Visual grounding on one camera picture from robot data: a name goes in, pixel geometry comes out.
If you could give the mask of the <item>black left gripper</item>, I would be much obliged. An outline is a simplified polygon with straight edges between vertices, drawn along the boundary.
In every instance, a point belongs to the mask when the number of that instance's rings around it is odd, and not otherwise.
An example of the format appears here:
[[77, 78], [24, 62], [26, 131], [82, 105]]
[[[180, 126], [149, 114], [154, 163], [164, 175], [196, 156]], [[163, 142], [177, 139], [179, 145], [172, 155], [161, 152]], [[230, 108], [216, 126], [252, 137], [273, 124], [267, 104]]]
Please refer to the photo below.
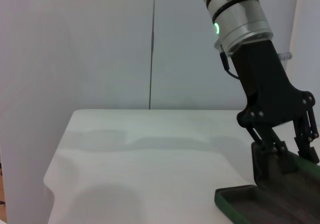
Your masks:
[[253, 138], [253, 173], [295, 173], [298, 166], [273, 127], [293, 121], [300, 157], [312, 163], [320, 159], [311, 142], [319, 137], [314, 116], [315, 98], [289, 81], [270, 40], [243, 44], [231, 56], [247, 105], [237, 115], [241, 127]]

